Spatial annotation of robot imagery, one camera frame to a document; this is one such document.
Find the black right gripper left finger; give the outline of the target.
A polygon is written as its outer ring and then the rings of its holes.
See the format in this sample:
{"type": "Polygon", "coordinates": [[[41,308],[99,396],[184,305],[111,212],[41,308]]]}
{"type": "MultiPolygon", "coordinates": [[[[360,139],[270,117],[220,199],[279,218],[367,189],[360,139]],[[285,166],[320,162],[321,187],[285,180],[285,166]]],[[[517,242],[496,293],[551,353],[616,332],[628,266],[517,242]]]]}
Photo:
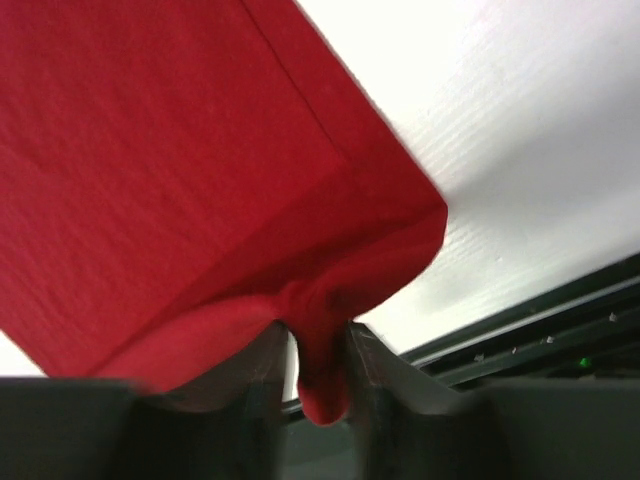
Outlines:
{"type": "Polygon", "coordinates": [[[274,323],[193,381],[4,378],[4,479],[278,479],[288,331],[274,323]]]}

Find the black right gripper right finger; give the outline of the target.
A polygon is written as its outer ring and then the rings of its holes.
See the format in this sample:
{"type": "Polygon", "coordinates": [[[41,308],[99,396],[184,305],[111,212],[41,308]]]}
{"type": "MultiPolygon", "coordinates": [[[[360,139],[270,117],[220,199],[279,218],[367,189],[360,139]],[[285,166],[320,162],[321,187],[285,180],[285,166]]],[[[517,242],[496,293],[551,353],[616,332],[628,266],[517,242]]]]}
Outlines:
{"type": "Polygon", "coordinates": [[[515,378],[459,392],[367,326],[345,340],[361,479],[635,479],[635,380],[515,378]]]}

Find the red t-shirt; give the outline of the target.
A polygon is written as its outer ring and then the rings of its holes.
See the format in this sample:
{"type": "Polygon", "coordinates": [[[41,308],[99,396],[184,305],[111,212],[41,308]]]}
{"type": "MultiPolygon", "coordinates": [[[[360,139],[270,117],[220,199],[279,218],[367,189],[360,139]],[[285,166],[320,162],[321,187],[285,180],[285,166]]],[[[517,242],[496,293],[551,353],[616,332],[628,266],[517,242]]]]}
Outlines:
{"type": "Polygon", "coordinates": [[[49,375],[168,391],[279,320],[331,424],[346,324],[446,222],[291,1],[1,5],[1,327],[49,375]]]}

